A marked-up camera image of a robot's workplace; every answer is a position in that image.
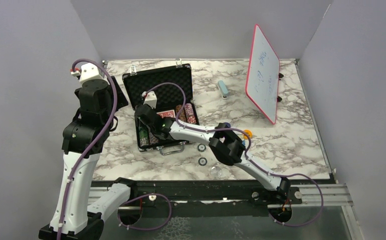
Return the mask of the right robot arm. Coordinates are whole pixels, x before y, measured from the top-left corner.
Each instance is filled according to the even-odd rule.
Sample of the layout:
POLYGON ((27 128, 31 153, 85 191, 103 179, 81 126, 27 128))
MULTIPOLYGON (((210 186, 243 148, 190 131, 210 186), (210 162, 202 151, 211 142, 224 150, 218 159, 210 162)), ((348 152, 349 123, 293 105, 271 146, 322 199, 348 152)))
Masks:
POLYGON ((136 108, 135 117, 160 140, 190 141, 208 146, 220 163, 241 168, 258 180, 270 192, 273 202, 279 204, 289 198, 290 180, 272 171, 261 158, 248 153, 248 148, 236 134, 239 130, 228 128, 224 123, 207 127, 161 117, 147 104, 136 108))

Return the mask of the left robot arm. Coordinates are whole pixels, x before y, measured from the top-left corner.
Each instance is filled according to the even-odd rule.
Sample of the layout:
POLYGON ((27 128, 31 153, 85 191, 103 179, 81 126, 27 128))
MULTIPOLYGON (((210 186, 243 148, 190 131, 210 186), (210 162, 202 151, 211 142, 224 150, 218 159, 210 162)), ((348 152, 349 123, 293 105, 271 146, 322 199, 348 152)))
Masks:
POLYGON ((88 203, 96 164, 105 141, 117 124, 115 112, 127 106, 115 77, 80 77, 75 90, 80 101, 72 122, 63 130, 63 179, 55 213, 39 230, 41 240, 98 240, 107 218, 124 203, 132 205, 138 192, 116 183, 93 204, 88 203))

